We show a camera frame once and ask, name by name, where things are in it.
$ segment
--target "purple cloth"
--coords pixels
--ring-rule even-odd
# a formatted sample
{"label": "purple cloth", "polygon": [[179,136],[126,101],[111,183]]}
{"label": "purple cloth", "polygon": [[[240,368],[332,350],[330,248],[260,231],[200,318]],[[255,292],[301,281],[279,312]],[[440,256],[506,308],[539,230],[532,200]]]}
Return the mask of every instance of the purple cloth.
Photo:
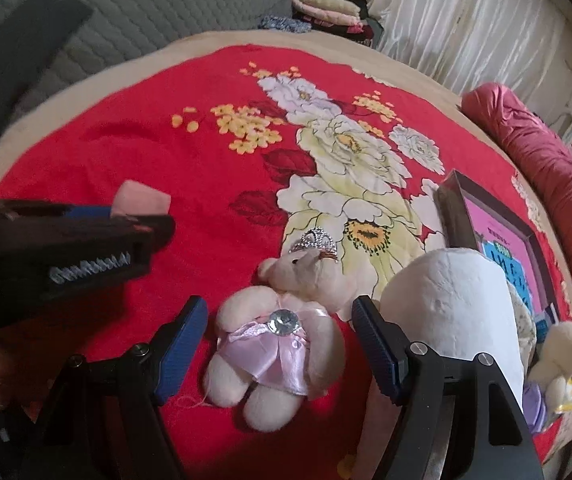
{"label": "purple cloth", "polygon": [[[297,312],[300,320],[307,316],[325,316],[322,308]],[[226,335],[217,350],[228,364],[251,374],[263,386],[295,395],[315,395],[308,384],[306,362],[310,343],[299,327],[289,335],[277,335],[260,318]]]}
{"label": "purple cloth", "polygon": [[524,383],[522,408],[530,434],[541,433],[546,422],[546,403],[537,383]]}

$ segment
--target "beige bedsheet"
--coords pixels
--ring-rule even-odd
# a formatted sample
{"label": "beige bedsheet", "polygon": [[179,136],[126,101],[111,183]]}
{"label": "beige bedsheet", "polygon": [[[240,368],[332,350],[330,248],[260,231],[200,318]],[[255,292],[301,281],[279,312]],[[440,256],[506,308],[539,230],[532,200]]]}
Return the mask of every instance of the beige bedsheet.
{"label": "beige bedsheet", "polygon": [[[459,111],[458,105],[461,99],[458,95],[417,70],[391,60],[370,48],[323,32],[289,34],[272,30],[252,30],[206,32],[185,40],[175,41],[175,43],[171,43],[158,52],[104,70],[51,97],[33,112],[10,126],[0,139],[0,179],[25,150],[111,93],[133,85],[187,59],[210,54],[225,46],[247,43],[296,48],[329,62],[348,64],[367,75],[385,80],[398,88],[426,99],[510,162],[508,156]],[[541,224],[548,236],[566,282],[566,291],[572,312],[572,278],[559,241],[544,207],[521,174],[520,180],[530,199],[540,209]],[[559,449],[571,439],[572,415],[564,418],[562,431],[552,451]]]}

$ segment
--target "white curtain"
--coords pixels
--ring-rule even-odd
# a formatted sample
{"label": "white curtain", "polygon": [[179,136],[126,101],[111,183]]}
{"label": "white curtain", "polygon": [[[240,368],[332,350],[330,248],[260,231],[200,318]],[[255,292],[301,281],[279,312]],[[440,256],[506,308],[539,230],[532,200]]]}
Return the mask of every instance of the white curtain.
{"label": "white curtain", "polygon": [[457,94],[487,81],[522,100],[541,83],[564,29],[550,0],[373,0],[378,50]]}

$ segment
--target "silver tiara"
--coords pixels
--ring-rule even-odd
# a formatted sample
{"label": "silver tiara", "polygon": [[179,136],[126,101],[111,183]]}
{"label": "silver tiara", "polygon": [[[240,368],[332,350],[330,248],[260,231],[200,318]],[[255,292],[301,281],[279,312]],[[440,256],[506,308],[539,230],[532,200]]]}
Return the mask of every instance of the silver tiara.
{"label": "silver tiara", "polygon": [[337,259],[337,244],[331,238],[331,235],[324,231],[321,227],[313,227],[306,231],[299,240],[290,247],[291,253],[295,251],[307,251],[309,249],[319,249],[322,254],[326,254],[330,258]]}

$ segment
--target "screw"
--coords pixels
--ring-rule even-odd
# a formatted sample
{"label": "screw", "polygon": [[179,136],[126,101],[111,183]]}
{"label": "screw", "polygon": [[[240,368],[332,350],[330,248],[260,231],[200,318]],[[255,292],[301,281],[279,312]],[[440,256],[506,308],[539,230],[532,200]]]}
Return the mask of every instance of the screw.
{"label": "screw", "polygon": [[417,355],[425,355],[426,352],[428,352],[428,346],[426,346],[424,343],[420,343],[415,342],[415,343],[411,343],[410,345],[410,351],[413,354],[417,354]]}
{"label": "screw", "polygon": [[137,343],[130,348],[130,352],[137,357],[142,357],[148,353],[149,349],[147,343]]}
{"label": "screw", "polygon": [[81,366],[83,362],[84,362],[84,356],[80,354],[74,354],[68,358],[68,366],[70,366],[71,368],[77,368]]}
{"label": "screw", "polygon": [[495,360],[493,359],[493,356],[490,354],[486,354],[486,353],[481,353],[477,359],[479,359],[479,362],[482,363],[484,366],[492,366],[493,363],[495,362]]}

